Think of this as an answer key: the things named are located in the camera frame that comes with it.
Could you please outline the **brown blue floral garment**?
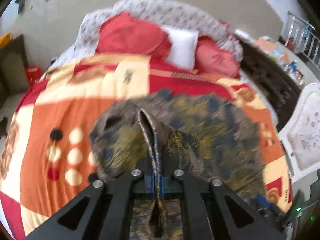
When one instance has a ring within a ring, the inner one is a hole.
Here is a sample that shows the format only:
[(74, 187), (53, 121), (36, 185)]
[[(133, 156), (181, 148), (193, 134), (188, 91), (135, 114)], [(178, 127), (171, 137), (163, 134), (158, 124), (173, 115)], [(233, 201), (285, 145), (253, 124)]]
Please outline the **brown blue floral garment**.
[(245, 201), (266, 192), (258, 125), (215, 94), (164, 89), (115, 102), (99, 116), (89, 139), (105, 181), (134, 169), (140, 159), (151, 161), (155, 195), (135, 201), (130, 239), (182, 238), (179, 203), (161, 193), (161, 176), (170, 165), (201, 180), (219, 178)]

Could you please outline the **white floral upholstered chair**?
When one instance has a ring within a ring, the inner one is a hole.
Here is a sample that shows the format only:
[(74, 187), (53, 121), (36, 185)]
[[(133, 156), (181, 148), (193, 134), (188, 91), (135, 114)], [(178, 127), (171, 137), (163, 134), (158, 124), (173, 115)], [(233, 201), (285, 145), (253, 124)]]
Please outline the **white floral upholstered chair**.
[(319, 83), (302, 90), (278, 137), (285, 148), (293, 183), (319, 169)]

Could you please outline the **orange red cream blanket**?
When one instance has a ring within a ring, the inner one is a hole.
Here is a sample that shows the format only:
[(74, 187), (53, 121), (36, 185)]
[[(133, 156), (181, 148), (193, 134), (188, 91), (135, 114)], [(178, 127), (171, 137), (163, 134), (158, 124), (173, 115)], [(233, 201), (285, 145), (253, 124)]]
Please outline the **orange red cream blanket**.
[(89, 134), (115, 102), (169, 90), (175, 95), (215, 94), (258, 125), (261, 194), (282, 211), (292, 205), (285, 154), (259, 95), (237, 78), (178, 69), (149, 56), (100, 54), (64, 64), (27, 91), (13, 114), (1, 154), (1, 222), (25, 237), (88, 185), (98, 172)]

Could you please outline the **dark carved wooden cabinet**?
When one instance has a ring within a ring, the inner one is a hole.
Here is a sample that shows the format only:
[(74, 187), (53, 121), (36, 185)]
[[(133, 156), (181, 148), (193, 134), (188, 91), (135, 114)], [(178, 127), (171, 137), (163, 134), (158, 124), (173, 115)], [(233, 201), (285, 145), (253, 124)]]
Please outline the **dark carved wooden cabinet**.
[(301, 89), (258, 48), (244, 41), (240, 44), (243, 49), (240, 68), (271, 104), (278, 117), (277, 130), (280, 131), (291, 118)]

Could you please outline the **small red heart pillow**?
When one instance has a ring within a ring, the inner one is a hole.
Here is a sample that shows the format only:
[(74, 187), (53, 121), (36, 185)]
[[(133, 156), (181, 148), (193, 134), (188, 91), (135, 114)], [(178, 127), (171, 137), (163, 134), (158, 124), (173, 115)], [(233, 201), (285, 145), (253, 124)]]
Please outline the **small red heart pillow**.
[(238, 78), (240, 64), (234, 55), (221, 49), (210, 36), (200, 36), (195, 53), (195, 69), (198, 74), (216, 73)]

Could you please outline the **red box on floor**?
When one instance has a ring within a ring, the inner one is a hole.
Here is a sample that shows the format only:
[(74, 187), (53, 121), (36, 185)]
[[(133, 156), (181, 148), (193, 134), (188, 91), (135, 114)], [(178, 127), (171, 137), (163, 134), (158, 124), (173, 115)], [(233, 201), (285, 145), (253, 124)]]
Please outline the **red box on floor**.
[(42, 68), (37, 66), (29, 66), (25, 68), (25, 75), (29, 86), (32, 86), (34, 83), (38, 82), (42, 76)]

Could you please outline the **dark wooden side table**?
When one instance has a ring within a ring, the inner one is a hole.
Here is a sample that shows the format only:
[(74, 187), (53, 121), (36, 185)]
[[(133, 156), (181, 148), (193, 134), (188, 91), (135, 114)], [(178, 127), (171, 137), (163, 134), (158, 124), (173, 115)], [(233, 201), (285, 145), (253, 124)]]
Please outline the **dark wooden side table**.
[(1, 107), (8, 97), (29, 89), (25, 74), (28, 66), (24, 36), (21, 34), (1, 48)]

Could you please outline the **white square pillow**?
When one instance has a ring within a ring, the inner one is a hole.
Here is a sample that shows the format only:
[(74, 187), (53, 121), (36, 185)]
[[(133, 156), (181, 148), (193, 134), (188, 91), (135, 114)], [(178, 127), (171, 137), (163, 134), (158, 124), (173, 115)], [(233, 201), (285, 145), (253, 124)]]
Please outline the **white square pillow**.
[(161, 26), (171, 42), (170, 53), (165, 59), (177, 68), (193, 70), (199, 32), (197, 30), (178, 29), (168, 25)]

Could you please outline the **large red heart pillow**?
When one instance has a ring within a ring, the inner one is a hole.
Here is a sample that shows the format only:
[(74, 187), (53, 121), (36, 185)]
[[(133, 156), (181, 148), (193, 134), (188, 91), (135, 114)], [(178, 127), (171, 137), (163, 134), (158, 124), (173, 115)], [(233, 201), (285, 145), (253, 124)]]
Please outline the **large red heart pillow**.
[(159, 25), (121, 12), (101, 25), (95, 52), (149, 55), (164, 60), (171, 46), (169, 35)]

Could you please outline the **floral grey headboard cushion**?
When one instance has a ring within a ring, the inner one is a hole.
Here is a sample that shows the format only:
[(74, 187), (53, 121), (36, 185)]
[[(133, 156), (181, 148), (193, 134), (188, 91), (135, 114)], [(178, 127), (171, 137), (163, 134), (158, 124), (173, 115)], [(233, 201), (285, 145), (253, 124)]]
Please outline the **floral grey headboard cushion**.
[(94, 54), (101, 25), (120, 12), (129, 12), (135, 18), (159, 25), (196, 30), (200, 36), (210, 36), (221, 49), (233, 53), (236, 61), (243, 59), (240, 42), (229, 33), (225, 24), (198, 7), (173, 0), (120, 0), (112, 8), (87, 13), (74, 43), (74, 54), (80, 57)]

